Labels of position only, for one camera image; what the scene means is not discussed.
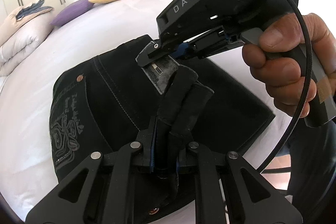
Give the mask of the right hand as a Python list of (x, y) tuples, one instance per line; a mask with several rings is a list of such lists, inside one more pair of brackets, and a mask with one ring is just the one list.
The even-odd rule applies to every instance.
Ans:
[[(325, 22), (316, 14), (303, 16), (309, 31), (313, 50), (321, 62), (335, 93), (335, 37)], [(301, 26), (295, 14), (288, 14), (271, 24), (259, 45), (246, 44), (242, 49), (243, 60), (250, 67), (251, 75), (265, 84), (275, 107), (293, 116), (302, 93), (304, 77), (294, 59), (282, 57), (268, 60), (265, 53), (288, 52), (304, 42)]]

